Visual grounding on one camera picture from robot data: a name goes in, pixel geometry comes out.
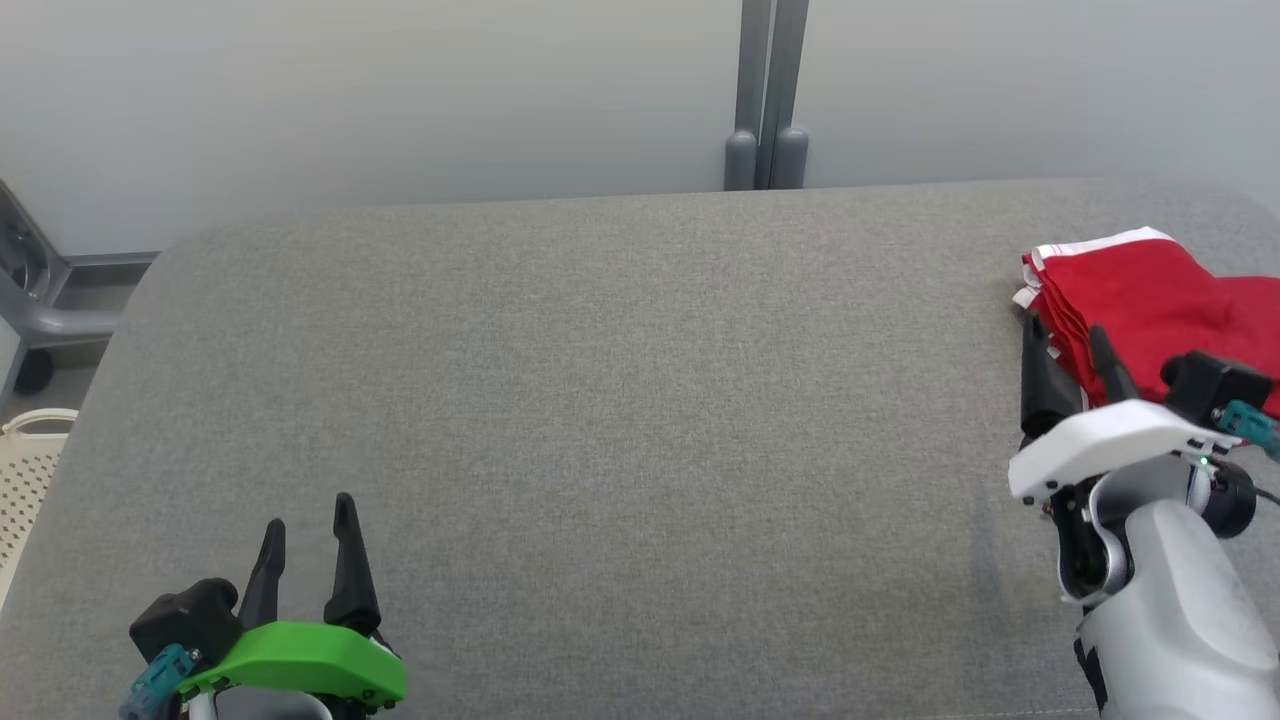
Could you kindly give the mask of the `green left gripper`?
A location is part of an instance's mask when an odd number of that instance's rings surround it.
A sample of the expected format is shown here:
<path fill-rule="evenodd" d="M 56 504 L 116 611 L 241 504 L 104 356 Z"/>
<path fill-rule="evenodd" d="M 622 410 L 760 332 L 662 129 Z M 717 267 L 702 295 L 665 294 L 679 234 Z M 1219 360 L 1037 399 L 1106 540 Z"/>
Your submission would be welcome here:
<path fill-rule="evenodd" d="M 244 632 L 215 666 L 196 673 L 178 693 L 212 693 L 248 685 L 292 691 L 364 706 L 397 705 L 407 697 L 403 661 L 358 633 L 378 633 L 381 610 L 355 498 L 335 497 L 333 536 L 338 550 L 325 624 L 276 621 L 279 582 L 285 570 L 285 523 L 266 525 L 259 556 L 239 603 Z"/>

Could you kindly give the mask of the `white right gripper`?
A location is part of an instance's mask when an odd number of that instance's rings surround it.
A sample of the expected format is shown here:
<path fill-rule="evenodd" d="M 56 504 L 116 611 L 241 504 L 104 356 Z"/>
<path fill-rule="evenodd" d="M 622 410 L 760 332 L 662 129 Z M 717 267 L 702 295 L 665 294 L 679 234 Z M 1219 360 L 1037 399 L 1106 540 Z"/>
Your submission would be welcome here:
<path fill-rule="evenodd" d="M 1007 465 L 1015 498 L 1037 505 L 1065 486 L 1175 452 L 1194 462 L 1244 439 L 1198 427 L 1142 398 L 1140 387 L 1102 325 L 1089 328 L 1091 369 L 1100 389 L 1080 387 L 1051 355 L 1038 311 L 1021 320 L 1020 429 L 1024 441 Z"/>

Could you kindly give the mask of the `red shorts with white trim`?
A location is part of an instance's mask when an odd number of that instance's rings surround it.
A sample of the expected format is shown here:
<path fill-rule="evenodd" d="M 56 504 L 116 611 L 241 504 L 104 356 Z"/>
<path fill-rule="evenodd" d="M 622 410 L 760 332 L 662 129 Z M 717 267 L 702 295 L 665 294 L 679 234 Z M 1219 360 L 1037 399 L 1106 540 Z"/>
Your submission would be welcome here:
<path fill-rule="evenodd" d="M 1044 243 L 1021 256 L 1021 307 L 1037 311 L 1056 359 L 1088 401 L 1105 388 L 1091 329 L 1101 327 L 1143 398 L 1166 392 L 1162 365 L 1193 350 L 1263 369 L 1260 334 L 1235 278 L 1215 275 L 1176 240 L 1143 227 L 1101 240 Z"/>

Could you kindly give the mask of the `cream perforated laundry basket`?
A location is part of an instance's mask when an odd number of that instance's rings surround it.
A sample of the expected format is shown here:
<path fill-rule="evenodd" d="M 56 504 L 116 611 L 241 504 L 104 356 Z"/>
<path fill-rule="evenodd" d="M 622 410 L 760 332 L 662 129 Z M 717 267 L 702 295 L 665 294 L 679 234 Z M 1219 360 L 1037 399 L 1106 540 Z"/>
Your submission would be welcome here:
<path fill-rule="evenodd" d="M 0 609 L 78 415 L 74 409 L 36 409 L 0 427 Z"/>

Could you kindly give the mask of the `grey fabric sofa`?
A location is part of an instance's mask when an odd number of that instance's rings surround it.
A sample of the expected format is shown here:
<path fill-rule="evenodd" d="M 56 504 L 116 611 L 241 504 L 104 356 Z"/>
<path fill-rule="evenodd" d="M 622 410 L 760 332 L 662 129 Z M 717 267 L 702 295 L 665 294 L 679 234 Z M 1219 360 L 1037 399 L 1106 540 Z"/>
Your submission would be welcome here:
<path fill-rule="evenodd" d="M 116 720 L 128 625 L 332 593 L 355 497 L 387 720 L 1093 720 L 1009 495 L 1019 258 L 1152 225 L 1280 275 L 1280 218 L 1120 181 L 364 208 L 161 254 L 0 612 L 0 720 Z"/>

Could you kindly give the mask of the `grey metal wheeled frame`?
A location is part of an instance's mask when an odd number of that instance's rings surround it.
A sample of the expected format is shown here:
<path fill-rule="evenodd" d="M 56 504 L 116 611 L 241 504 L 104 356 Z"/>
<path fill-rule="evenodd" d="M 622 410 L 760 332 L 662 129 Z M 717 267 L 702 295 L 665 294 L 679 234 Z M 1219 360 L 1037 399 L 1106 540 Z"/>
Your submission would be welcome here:
<path fill-rule="evenodd" d="M 105 345 L 156 259 L 61 254 L 0 179 L 0 405 L 49 386 L 55 350 Z"/>

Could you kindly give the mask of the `grey partition post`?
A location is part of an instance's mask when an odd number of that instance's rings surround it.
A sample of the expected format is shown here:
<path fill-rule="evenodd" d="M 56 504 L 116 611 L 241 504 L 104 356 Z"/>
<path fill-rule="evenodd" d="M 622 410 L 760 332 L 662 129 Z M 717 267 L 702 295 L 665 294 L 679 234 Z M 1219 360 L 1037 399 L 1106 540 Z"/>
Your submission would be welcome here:
<path fill-rule="evenodd" d="M 810 0 L 777 0 L 765 88 L 758 184 L 763 190 L 800 190 L 809 136 L 794 126 L 794 109 Z"/>
<path fill-rule="evenodd" d="M 776 0 L 741 0 L 733 131 L 724 142 L 723 190 L 756 187 Z"/>

